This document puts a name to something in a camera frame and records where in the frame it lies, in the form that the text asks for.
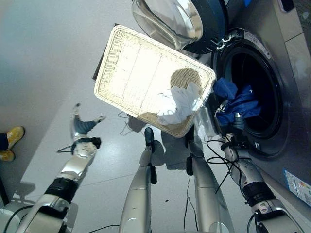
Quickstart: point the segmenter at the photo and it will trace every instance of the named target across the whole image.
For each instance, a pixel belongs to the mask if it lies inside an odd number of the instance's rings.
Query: washing machine door
[[[134,0],[132,12],[151,38],[198,54],[216,50],[228,28],[224,0]]]

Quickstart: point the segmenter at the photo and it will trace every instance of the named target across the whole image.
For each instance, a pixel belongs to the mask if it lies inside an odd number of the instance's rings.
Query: label sticker
[[[253,34],[251,34],[248,31],[245,31],[244,32],[244,39],[253,42],[264,53],[264,55],[266,55],[266,57],[268,59],[271,58],[269,52],[266,50],[266,48],[263,46],[263,44]]]
[[[311,186],[287,170],[283,170],[287,188],[311,207]]]

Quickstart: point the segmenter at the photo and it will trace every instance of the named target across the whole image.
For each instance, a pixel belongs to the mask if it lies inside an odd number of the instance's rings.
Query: white basket
[[[95,95],[175,137],[183,137],[196,114],[179,124],[161,125],[159,93],[173,86],[187,88],[194,82],[199,88],[198,106],[204,104],[215,80],[214,71],[124,26],[113,28],[94,88]]]

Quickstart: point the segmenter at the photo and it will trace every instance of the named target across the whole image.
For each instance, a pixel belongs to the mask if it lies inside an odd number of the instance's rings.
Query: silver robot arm
[[[65,233],[67,230],[63,219],[101,144],[100,138],[89,138],[87,133],[105,118],[101,116],[93,121],[81,121],[78,114],[79,105],[74,107],[71,118],[72,157],[30,209],[17,233]]]
[[[232,146],[234,134],[227,134],[221,146],[227,160],[233,162],[230,175],[252,208],[258,233],[303,233],[297,222],[265,183],[257,167],[248,158],[239,158]]]

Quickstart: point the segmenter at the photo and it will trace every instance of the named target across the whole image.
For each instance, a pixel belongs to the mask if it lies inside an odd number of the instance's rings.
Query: washing machine drum
[[[266,154],[282,147],[265,149],[259,139],[271,138],[280,126],[282,100],[269,52],[250,32],[228,31],[228,13],[223,0],[134,0],[132,11],[139,26],[153,39],[175,49],[197,54],[214,53],[217,77],[234,82],[238,89],[251,85],[261,106],[259,116],[245,121],[245,132]],[[220,48],[237,31],[238,42]]]
[[[197,54],[216,50],[228,27],[223,0],[134,0],[132,12],[151,38]]]

